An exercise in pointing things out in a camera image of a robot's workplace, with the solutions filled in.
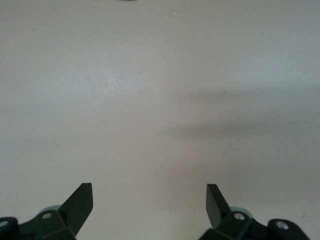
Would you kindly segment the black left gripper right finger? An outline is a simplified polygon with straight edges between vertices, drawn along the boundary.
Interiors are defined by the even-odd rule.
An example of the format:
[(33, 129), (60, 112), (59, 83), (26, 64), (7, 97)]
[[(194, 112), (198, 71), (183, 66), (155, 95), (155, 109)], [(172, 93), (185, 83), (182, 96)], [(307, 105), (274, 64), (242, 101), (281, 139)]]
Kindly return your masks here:
[(267, 225), (243, 208), (230, 207), (216, 184), (206, 186), (206, 212), (211, 224), (201, 240), (308, 240), (294, 222), (274, 218)]

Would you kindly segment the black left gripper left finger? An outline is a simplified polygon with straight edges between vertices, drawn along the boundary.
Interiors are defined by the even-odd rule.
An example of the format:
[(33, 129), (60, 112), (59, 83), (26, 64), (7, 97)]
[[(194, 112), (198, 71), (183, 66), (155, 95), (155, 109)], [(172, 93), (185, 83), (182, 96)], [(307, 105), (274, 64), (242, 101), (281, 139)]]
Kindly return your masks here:
[(62, 205), (47, 207), (27, 222), (19, 224), (15, 217), (1, 217), (0, 238), (75, 240), (92, 210), (92, 184), (82, 183)]

